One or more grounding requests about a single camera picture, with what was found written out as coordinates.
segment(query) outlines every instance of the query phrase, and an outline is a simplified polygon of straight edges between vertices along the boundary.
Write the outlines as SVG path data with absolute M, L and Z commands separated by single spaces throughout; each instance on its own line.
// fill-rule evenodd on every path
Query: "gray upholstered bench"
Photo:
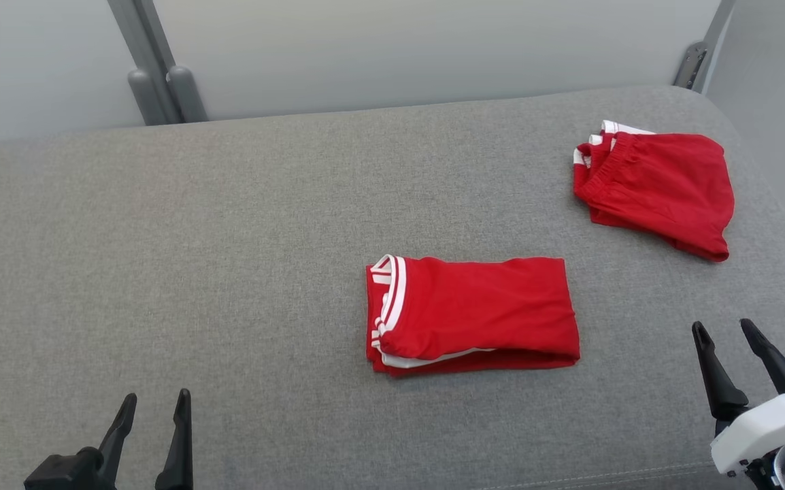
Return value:
M 571 152 L 602 118 L 721 143 L 731 259 L 592 224 Z M 393 380 L 363 267 L 567 260 L 573 368 Z M 150 488 L 178 389 L 198 488 L 719 488 L 689 328 L 754 403 L 737 326 L 785 352 L 785 216 L 704 97 L 632 87 L 0 143 L 0 488 L 97 444 L 129 391 Z

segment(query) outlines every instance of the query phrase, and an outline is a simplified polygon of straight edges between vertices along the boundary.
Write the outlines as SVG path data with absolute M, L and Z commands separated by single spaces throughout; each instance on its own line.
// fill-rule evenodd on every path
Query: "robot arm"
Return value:
M 128 394 L 103 442 L 85 447 L 74 456 L 52 454 L 23 482 L 25 490 L 116 490 L 123 441 L 132 430 L 138 398 Z M 178 395 L 175 434 L 163 471 L 156 477 L 156 490 L 193 490 L 193 423 L 190 391 Z
M 750 408 L 716 358 L 707 329 L 700 322 L 692 325 L 710 412 L 716 419 L 716 438 L 710 443 L 713 462 L 723 474 L 745 474 L 759 490 L 785 490 L 785 357 L 751 320 L 741 320 L 741 328 L 779 395 Z

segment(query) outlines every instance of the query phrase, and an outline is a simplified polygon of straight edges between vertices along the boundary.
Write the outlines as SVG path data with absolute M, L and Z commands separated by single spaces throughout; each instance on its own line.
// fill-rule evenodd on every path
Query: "metal bracket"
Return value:
M 701 66 L 704 66 L 704 59 L 707 58 L 708 52 L 709 46 L 705 41 L 699 41 L 689 46 L 673 84 L 692 90 L 695 87 L 695 80 L 698 78 L 698 71 Z

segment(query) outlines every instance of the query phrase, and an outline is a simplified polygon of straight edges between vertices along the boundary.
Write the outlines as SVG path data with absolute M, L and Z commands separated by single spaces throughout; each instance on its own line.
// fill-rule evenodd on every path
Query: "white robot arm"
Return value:
M 710 443 L 713 462 L 722 474 L 746 475 L 758 490 L 785 490 L 785 357 L 751 320 L 740 323 L 779 395 L 747 407 L 748 398 L 716 358 L 707 329 L 700 322 L 692 325 L 710 412 L 716 419 L 716 438 Z

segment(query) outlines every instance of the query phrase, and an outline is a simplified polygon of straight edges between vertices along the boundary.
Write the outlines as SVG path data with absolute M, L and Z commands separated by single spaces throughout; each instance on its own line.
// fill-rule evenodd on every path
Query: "folded clothing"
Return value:
M 710 261 L 729 257 L 734 214 L 724 150 L 700 134 L 655 134 L 605 120 L 573 153 L 573 193 L 593 223 L 657 233 Z
M 384 255 L 365 268 L 365 283 L 365 356 L 377 372 L 548 369 L 580 358 L 562 259 Z

